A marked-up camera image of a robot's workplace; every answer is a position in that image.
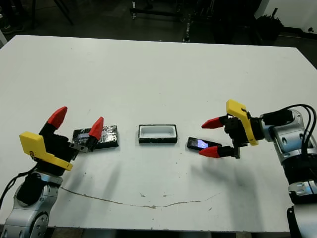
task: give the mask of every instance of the table surface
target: table surface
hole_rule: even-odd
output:
[[[317,108],[317,71],[296,48],[16,36],[0,50],[0,190],[34,162],[19,134],[38,133],[68,106],[59,133],[117,125],[119,147],[80,154],[63,175],[49,226],[288,231],[292,205],[272,143],[213,159],[188,136],[231,144],[201,129],[234,99],[253,116],[295,103]],[[176,124],[176,144],[139,145],[139,124]],[[12,196],[0,212],[5,222]]]

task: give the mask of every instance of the smartphone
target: smartphone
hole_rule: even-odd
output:
[[[216,142],[188,137],[187,147],[189,149],[202,150],[211,146],[222,146],[222,145]]]

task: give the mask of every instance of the crack on table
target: crack on table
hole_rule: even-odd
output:
[[[131,206],[131,207],[144,207],[144,208],[149,208],[149,209],[165,208],[165,207],[170,207],[170,206],[179,205],[179,204],[186,204],[186,203],[206,202],[206,201],[212,199],[213,197],[221,194],[221,192],[217,193],[217,194],[215,194],[215,195],[213,195],[213,196],[211,196],[211,197],[209,197],[209,198],[207,198],[205,200],[193,200],[193,201],[186,201],[186,202],[175,202],[175,203],[171,203],[171,204],[168,204],[168,205],[165,205],[165,206],[156,206],[156,205],[149,206],[149,205],[135,205],[135,204],[126,204],[126,203],[122,203],[122,202],[116,202],[116,201],[112,201],[112,200],[108,200],[108,199],[103,199],[103,198],[89,196],[89,195],[86,195],[86,194],[77,193],[77,192],[68,190],[67,188],[64,188],[64,187],[60,187],[60,188],[65,190],[65,191],[67,191],[67,192],[70,192],[72,194],[83,196],[83,197],[86,197],[86,198],[92,198],[92,199],[96,199],[96,200],[99,200],[99,201],[115,203],[115,204],[118,204],[118,205],[125,205],[125,206]]]

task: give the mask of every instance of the yellow gripper bracket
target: yellow gripper bracket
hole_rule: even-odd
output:
[[[259,143],[253,135],[251,121],[248,118],[246,106],[230,99],[226,103],[226,111],[229,115],[241,120],[249,143],[251,145],[258,145]]]
[[[46,152],[44,139],[41,135],[26,131],[20,134],[20,141],[25,154],[28,154],[50,164],[59,166],[68,171],[71,171],[71,169],[73,168],[73,165],[71,163]]]

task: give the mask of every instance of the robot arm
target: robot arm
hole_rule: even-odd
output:
[[[302,115],[291,109],[303,106],[314,114],[311,131],[305,128]],[[246,107],[233,100],[226,104],[227,115],[211,119],[202,128],[223,127],[233,147],[208,147],[200,154],[208,157],[240,158],[240,147],[258,145],[258,140],[273,142],[289,182],[288,191],[294,206],[287,211],[291,236],[317,237],[317,144],[312,136],[316,113],[308,105],[293,105],[285,109],[251,117]]]
[[[23,151],[37,164],[24,173],[27,177],[14,195],[13,210],[5,222],[1,238],[44,237],[62,183],[60,176],[65,170],[72,169],[70,161],[79,152],[93,151],[100,139],[104,124],[102,117],[93,125],[85,145],[70,143],[67,137],[54,134],[66,112],[67,107],[63,107],[53,113],[39,134],[25,132],[20,135]]]

